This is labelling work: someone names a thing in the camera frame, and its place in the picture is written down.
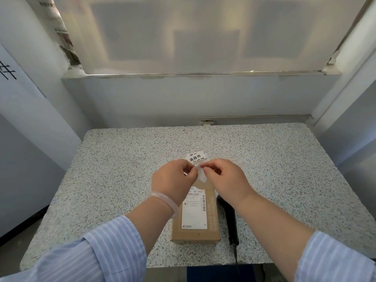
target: blue striped shirt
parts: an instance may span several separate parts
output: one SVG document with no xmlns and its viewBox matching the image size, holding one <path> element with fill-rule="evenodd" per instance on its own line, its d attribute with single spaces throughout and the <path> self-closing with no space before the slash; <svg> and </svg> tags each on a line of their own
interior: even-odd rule
<svg viewBox="0 0 376 282">
<path fill-rule="evenodd" d="M 142 239 L 132 222 L 120 216 L 80 240 L 57 247 L 32 269 L 0 282 L 141 282 L 145 271 Z M 376 282 L 376 268 L 366 256 L 317 231 L 303 251 L 295 281 Z"/>
</svg>

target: speckled countertop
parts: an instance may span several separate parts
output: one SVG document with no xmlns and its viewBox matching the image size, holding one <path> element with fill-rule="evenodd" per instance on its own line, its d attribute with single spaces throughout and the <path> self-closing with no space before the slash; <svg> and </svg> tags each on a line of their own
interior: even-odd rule
<svg viewBox="0 0 376 282">
<path fill-rule="evenodd" d="M 161 165 L 204 150 L 242 167 L 251 185 L 288 213 L 370 257 L 376 223 L 307 126 L 263 124 L 211 127 L 116 128 L 89 131 L 21 262 L 30 268 L 47 250 L 80 237 L 146 198 Z M 171 220 L 148 267 L 233 263 L 224 213 L 216 245 L 177 245 Z M 271 262 L 237 217 L 238 260 Z"/>
</svg>

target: shirt cuff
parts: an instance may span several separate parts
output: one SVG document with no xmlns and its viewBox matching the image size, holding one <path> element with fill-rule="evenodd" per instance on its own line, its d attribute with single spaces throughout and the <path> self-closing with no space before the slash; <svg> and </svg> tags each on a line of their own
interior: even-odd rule
<svg viewBox="0 0 376 282">
<path fill-rule="evenodd" d="M 370 281 L 374 270 L 371 259 L 316 231 L 303 251 L 295 281 Z"/>
<path fill-rule="evenodd" d="M 142 281 L 146 252 L 138 230 L 120 216 L 84 235 L 98 259 L 106 282 Z"/>
</svg>

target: cardboard box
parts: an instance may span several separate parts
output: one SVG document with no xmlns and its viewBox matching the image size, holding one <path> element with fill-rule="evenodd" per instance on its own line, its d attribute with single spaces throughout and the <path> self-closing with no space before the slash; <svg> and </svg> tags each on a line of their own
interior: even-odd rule
<svg viewBox="0 0 376 282">
<path fill-rule="evenodd" d="M 171 240 L 178 244 L 216 244 L 221 240 L 217 198 L 209 179 L 205 183 L 197 180 L 191 187 L 179 208 L 179 217 L 172 221 Z"/>
</svg>

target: hand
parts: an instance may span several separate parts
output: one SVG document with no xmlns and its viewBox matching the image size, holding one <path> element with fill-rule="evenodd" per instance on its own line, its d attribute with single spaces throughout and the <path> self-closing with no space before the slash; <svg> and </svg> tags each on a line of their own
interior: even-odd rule
<svg viewBox="0 0 376 282">
<path fill-rule="evenodd" d="M 204 162 L 200 166 L 221 197 L 234 209 L 237 209 L 243 199 L 257 195 L 242 169 L 235 163 L 219 158 Z"/>
<path fill-rule="evenodd" d="M 152 190 L 165 194 L 180 206 L 197 180 L 197 172 L 197 168 L 185 159 L 172 160 L 154 172 Z"/>
</svg>

